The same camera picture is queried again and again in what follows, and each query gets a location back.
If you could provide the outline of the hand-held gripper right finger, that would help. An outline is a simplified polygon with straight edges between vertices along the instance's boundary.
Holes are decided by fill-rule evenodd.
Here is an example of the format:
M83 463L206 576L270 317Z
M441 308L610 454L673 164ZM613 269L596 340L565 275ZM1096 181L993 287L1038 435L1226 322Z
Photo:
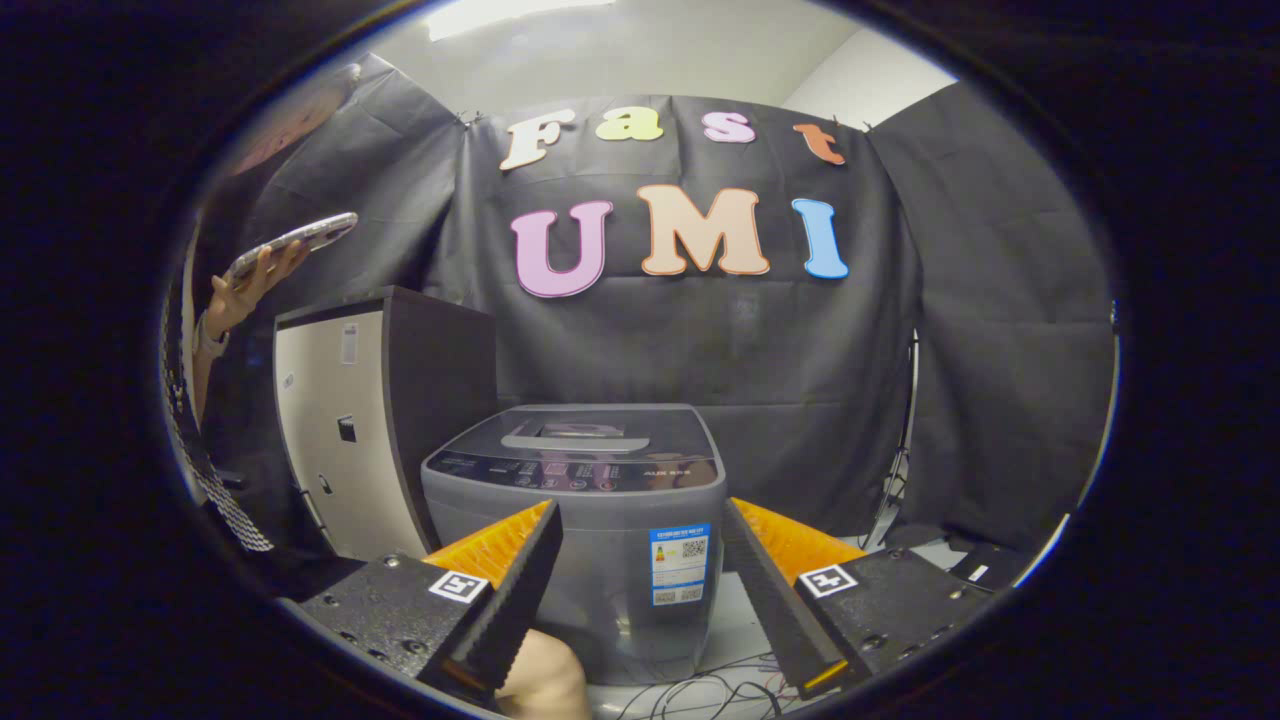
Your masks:
M868 553L740 498L722 542L785 680L803 700L845 691L956 635L993 592L914 550Z

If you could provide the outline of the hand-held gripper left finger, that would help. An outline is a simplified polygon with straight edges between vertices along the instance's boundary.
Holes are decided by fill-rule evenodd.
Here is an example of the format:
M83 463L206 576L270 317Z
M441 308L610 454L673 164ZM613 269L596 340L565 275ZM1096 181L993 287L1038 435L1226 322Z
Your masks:
M543 500L425 559L388 552L301 603L376 665L447 693L506 683L550 583L561 507Z

